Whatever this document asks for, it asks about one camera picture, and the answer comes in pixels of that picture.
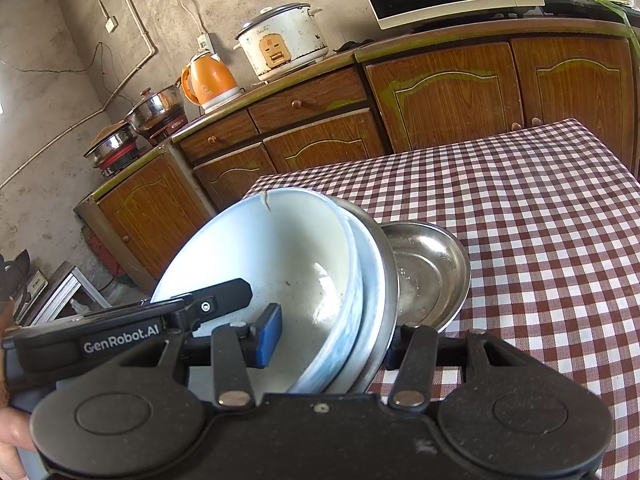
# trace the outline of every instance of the checkered tablecloth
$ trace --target checkered tablecloth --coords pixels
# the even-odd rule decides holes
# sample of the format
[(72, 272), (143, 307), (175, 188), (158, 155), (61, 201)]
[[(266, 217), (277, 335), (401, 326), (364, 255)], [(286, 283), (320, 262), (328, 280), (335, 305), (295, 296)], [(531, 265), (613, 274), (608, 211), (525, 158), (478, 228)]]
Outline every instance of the checkered tablecloth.
[[(471, 288), (445, 335), (489, 330), (599, 395), (616, 427), (602, 478), (637, 480), (640, 185), (591, 132), (567, 120), (265, 176), (249, 194), (290, 186), (456, 235)], [(371, 390), (388, 395), (395, 376), (379, 372)], [(434, 396), (458, 380), (440, 370)]]

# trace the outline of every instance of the wall socket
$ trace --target wall socket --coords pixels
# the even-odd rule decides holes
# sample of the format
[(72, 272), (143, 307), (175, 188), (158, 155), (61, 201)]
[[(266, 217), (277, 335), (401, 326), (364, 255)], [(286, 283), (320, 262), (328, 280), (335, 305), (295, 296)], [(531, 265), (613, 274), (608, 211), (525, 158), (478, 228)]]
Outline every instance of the wall socket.
[(211, 53), (211, 55), (220, 61), (220, 56), (216, 53), (216, 50), (213, 48), (213, 43), (211, 41), (212, 34), (201, 34), (198, 36), (198, 49), (199, 50), (207, 50)]
[(115, 16), (111, 16), (108, 20), (107, 23), (104, 24), (104, 28), (107, 29), (107, 32), (109, 34), (111, 34), (114, 30), (116, 30), (116, 27), (118, 26), (118, 20), (116, 20)]

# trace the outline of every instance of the human hand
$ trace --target human hand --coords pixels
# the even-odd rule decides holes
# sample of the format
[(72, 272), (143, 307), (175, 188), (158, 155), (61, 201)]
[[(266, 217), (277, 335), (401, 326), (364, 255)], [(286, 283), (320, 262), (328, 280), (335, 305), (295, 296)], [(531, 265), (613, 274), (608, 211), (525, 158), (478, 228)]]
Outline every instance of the human hand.
[(35, 451), (29, 433), (29, 416), (13, 408), (0, 408), (0, 478), (28, 480), (17, 447)]

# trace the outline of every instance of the screw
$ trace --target screw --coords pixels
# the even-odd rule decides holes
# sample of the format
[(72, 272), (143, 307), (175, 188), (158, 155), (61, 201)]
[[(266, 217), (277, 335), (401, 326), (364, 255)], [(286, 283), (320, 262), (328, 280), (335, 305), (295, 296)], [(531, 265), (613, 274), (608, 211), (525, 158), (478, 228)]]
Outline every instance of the screw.
[(329, 413), (331, 408), (326, 402), (318, 402), (314, 405), (314, 411), (316, 413)]
[(424, 402), (424, 395), (415, 390), (402, 390), (394, 395), (394, 404), (403, 408), (414, 408)]
[(244, 408), (251, 402), (251, 395), (241, 390), (224, 392), (218, 397), (218, 403), (230, 408)]

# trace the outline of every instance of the pipe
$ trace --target pipe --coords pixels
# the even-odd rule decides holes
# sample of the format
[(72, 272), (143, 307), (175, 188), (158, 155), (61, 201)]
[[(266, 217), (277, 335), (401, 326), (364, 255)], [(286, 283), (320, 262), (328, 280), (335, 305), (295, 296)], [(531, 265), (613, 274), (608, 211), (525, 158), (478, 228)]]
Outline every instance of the pipe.
[(145, 25), (142, 23), (142, 20), (140, 20), (140, 15), (138, 14), (138, 11), (136, 10), (135, 5), (133, 4), (133, 0), (125, 0), (125, 2), (127, 3), (127, 7), (129, 7), (129, 12), (133, 16), (133, 20), (136, 22), (136, 26), (138, 27), (138, 30), (140, 31), (140, 35), (142, 36), (142, 39), (145, 41), (146, 47), (149, 49), (149, 52), (146, 54), (145, 57), (143, 57), (142, 61), (140, 61), (135, 67), (133, 67), (133, 70), (131, 70), (131, 72), (129, 72), (125, 76), (125, 78), (120, 82), (120, 84), (116, 87), (116, 89), (113, 91), (113, 93), (109, 96), (107, 101), (102, 105), (102, 108), (100, 108), (99, 110), (96, 110), (95, 112), (93, 112), (92, 114), (88, 115), (87, 117), (85, 117), (83, 119), (80, 119), (76, 124), (73, 124), (72, 126), (68, 127), (64, 132), (62, 132), (61, 134), (58, 134), (53, 139), (51, 139), (49, 142), (47, 142), (37, 152), (35, 152), (27, 160), (25, 160), (18, 167), (17, 170), (15, 170), (11, 175), (9, 175), (2, 182), (2, 184), (0, 184), (0, 189), (2, 189), (4, 186), (6, 186), (16, 175), (18, 175), (24, 168), (26, 168), (29, 164), (31, 164), (46, 149), (51, 147), (54, 143), (58, 142), (62, 137), (64, 137), (70, 131), (75, 130), (78, 126), (80, 126), (80, 124), (83, 124), (83, 123), (89, 121), (90, 119), (93, 119), (95, 116), (105, 112), (107, 107), (116, 98), (116, 96), (120, 92), (120, 90), (122, 90), (124, 88), (124, 86), (131, 80), (131, 78), (134, 75), (136, 75), (136, 72), (138, 72), (145, 65), (145, 63), (147, 61), (149, 61), (153, 56), (155, 56), (158, 53), (158, 48), (154, 45), (153, 41), (151, 41), (151, 38), (149, 37), (149, 33), (146, 30)]

